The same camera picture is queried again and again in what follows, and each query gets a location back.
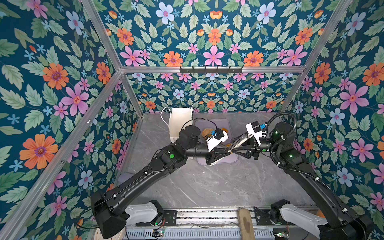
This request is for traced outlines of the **printed white paper bag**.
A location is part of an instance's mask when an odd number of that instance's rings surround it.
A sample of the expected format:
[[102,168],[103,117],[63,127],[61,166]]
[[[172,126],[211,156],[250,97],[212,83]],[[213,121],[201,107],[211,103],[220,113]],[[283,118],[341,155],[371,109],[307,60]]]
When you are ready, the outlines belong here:
[[[163,118],[163,112],[165,109],[168,109],[170,112],[168,122],[166,122]],[[179,138],[180,131],[185,127],[185,124],[187,126],[192,124],[191,120],[193,119],[193,107],[172,109],[165,107],[161,111],[160,116],[163,122],[168,126],[170,140],[174,143]]]

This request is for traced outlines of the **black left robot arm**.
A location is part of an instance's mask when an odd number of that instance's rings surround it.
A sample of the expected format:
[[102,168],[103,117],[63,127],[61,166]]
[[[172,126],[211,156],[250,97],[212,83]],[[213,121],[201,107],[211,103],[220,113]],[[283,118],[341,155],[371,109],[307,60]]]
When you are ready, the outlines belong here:
[[156,200],[134,205],[132,202],[153,184],[187,163],[188,158],[205,158],[210,165],[230,153],[217,146],[228,139],[227,132],[216,129],[204,143],[196,126],[186,126],[179,138],[157,150],[150,163],[128,180],[105,192],[91,196],[92,213],[104,239],[119,234],[126,226],[157,226],[163,223],[164,209]]

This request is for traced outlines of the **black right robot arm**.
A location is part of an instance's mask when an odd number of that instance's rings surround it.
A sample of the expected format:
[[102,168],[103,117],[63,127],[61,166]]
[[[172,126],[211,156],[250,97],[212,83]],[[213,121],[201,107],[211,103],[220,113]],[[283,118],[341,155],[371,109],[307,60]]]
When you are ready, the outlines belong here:
[[248,124],[247,132],[235,138],[227,150],[255,160],[260,154],[269,153],[273,163],[306,191],[323,214],[321,218],[280,200],[271,204],[271,223],[292,223],[320,240],[366,240],[373,221],[343,203],[315,173],[305,155],[293,147],[296,123],[277,123],[271,132],[268,127],[268,123]]

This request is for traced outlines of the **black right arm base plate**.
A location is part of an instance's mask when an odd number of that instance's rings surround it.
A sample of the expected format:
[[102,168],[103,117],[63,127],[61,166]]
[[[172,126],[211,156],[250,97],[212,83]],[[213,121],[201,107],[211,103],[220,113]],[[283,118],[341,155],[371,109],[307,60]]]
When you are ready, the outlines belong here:
[[255,218],[256,222],[260,226],[266,226],[266,225],[280,225],[281,221],[279,219],[280,214],[278,211],[274,208],[271,210],[267,209],[260,209],[258,207],[253,207],[254,213],[255,213]]

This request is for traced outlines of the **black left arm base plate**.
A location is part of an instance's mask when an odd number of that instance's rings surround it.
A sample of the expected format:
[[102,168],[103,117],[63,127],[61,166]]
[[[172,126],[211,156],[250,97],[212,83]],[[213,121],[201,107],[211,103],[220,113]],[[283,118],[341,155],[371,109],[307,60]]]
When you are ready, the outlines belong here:
[[163,213],[158,214],[150,222],[136,223],[136,227],[161,227],[161,226],[176,226],[178,212],[176,210],[165,210]]

